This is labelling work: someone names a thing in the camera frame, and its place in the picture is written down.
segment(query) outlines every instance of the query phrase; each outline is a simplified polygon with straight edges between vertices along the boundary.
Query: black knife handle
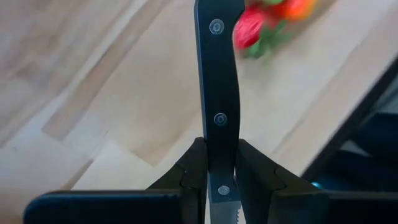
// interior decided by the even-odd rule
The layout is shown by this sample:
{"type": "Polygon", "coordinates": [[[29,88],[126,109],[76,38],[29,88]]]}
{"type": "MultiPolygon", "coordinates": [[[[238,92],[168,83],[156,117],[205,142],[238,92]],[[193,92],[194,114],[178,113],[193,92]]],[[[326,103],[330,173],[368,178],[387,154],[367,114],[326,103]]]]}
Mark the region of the black knife handle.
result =
{"type": "Polygon", "coordinates": [[[196,0],[195,28],[203,134],[208,148],[211,202],[237,200],[233,182],[239,139],[239,86],[232,33],[243,0],[196,0]],[[217,193],[227,186],[227,195],[217,193]]]}

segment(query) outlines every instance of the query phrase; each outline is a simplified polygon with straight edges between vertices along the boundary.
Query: wooden floor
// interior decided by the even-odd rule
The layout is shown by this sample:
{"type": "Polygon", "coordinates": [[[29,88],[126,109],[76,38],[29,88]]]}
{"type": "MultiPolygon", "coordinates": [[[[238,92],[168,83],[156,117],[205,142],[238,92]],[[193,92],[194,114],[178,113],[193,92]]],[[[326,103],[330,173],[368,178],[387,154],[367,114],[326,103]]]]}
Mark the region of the wooden floor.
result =
{"type": "MultiPolygon", "coordinates": [[[[394,0],[379,2],[320,1],[270,61],[237,58],[241,136],[286,158],[283,141],[394,0]]],[[[0,2],[1,223],[49,190],[145,188],[202,135],[193,3],[0,2]]]]}

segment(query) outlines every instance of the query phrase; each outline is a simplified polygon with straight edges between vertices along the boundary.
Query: knife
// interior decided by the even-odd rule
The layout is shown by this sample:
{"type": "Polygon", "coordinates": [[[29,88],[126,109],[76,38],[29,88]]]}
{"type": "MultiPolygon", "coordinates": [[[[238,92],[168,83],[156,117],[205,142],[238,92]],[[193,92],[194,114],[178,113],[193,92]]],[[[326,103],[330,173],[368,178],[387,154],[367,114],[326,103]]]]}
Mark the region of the knife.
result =
{"type": "Polygon", "coordinates": [[[241,206],[234,181],[240,104],[232,33],[243,10],[243,0],[195,1],[210,217],[217,224],[237,224],[241,206]]]}

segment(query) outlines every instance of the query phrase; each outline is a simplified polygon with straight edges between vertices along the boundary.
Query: serrated blade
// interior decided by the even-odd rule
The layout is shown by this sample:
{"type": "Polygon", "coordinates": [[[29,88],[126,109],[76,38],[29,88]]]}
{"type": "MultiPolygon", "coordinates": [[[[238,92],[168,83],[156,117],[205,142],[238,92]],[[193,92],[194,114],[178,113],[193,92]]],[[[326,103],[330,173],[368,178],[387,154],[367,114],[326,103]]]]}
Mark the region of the serrated blade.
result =
{"type": "Polygon", "coordinates": [[[212,224],[238,224],[238,210],[241,202],[210,203],[210,220],[212,224]]]}

